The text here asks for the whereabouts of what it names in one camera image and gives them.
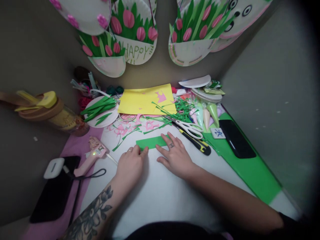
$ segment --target forearm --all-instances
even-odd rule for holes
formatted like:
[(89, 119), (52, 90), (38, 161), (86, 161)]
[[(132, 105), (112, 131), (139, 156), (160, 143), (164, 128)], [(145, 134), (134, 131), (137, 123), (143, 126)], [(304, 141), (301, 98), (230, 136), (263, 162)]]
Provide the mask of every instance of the forearm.
[(260, 234), (283, 227), (280, 215), (244, 190), (195, 166), (186, 178), (233, 224)]
[(115, 176), (99, 196), (72, 223), (61, 239), (100, 239), (113, 212), (130, 190), (130, 188), (124, 187), (121, 179)]

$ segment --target yellow paper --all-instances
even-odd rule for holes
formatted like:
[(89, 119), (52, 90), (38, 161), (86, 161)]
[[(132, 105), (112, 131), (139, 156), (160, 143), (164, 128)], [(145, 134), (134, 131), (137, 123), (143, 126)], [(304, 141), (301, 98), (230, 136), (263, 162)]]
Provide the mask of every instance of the yellow paper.
[(118, 112), (126, 114), (150, 114), (166, 115), (156, 108), (155, 102), (171, 114), (176, 114), (176, 106), (173, 104), (171, 84), (165, 84), (152, 88), (124, 90), (120, 98)]

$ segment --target white tag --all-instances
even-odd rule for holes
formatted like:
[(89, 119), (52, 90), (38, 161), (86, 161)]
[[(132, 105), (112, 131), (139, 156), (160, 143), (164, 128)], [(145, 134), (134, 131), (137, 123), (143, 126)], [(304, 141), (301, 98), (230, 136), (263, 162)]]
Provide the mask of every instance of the white tag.
[(210, 131), (211, 131), (214, 139), (225, 139), (226, 138), (226, 136), (223, 134), (223, 131), (221, 128), (210, 128)]

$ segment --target cartoon eye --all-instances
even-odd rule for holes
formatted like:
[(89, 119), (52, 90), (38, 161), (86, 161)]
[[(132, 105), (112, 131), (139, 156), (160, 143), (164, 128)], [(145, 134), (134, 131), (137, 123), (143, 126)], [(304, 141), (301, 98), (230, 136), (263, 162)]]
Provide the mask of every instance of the cartoon eye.
[(234, 7), (237, 5), (238, 0), (232, 0), (229, 4), (229, 10), (234, 9)]
[(251, 9), (252, 9), (252, 5), (247, 6), (247, 7), (243, 10), (242, 16), (243, 16), (243, 17), (247, 16), (247, 15), (251, 12)]

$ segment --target scissors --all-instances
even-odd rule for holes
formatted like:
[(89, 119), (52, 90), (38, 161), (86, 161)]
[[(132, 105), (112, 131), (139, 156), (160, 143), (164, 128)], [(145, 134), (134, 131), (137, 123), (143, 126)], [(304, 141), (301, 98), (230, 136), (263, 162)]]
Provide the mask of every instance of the scissors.
[(195, 123), (186, 123), (182, 122), (180, 120), (173, 119), (171, 117), (168, 117), (164, 115), (165, 118), (169, 119), (170, 121), (174, 122), (177, 124), (179, 127), (181, 127), (183, 130), (186, 131), (187, 134), (189, 134), (191, 137), (195, 139), (202, 139), (203, 135), (203, 128)]

